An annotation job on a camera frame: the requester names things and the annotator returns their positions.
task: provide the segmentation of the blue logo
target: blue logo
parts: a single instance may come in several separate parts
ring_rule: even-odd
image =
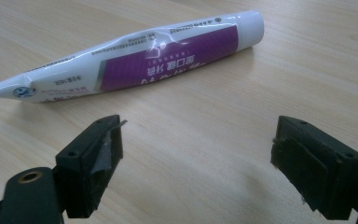
[[[13,95],[19,98],[31,97],[36,93],[36,89],[28,87],[18,87],[13,91]]]

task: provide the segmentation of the table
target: table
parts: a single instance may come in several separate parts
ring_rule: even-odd
[[[180,76],[47,104],[0,99],[6,181],[119,114],[124,159],[90,219],[66,223],[354,223],[312,213],[269,162],[280,115],[358,150],[358,1],[0,0],[0,80],[146,28],[259,10],[253,48]]]

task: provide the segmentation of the tube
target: tube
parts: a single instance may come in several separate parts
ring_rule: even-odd
[[[124,35],[0,82],[0,97],[71,99],[176,76],[261,41],[259,12],[244,11]]]

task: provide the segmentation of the round screw hole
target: round screw hole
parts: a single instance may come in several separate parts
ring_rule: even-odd
[[[75,157],[75,156],[77,156],[77,152],[71,151],[71,152],[68,153],[68,156]]]
[[[39,179],[42,176],[42,173],[37,172],[37,171],[32,171],[28,174],[22,175],[19,179],[19,182],[21,184],[28,184],[31,183],[33,181],[36,181],[37,179]]]

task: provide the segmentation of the purple label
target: purple label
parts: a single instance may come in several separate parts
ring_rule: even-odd
[[[237,51],[236,26],[101,62],[101,91],[162,80]]]

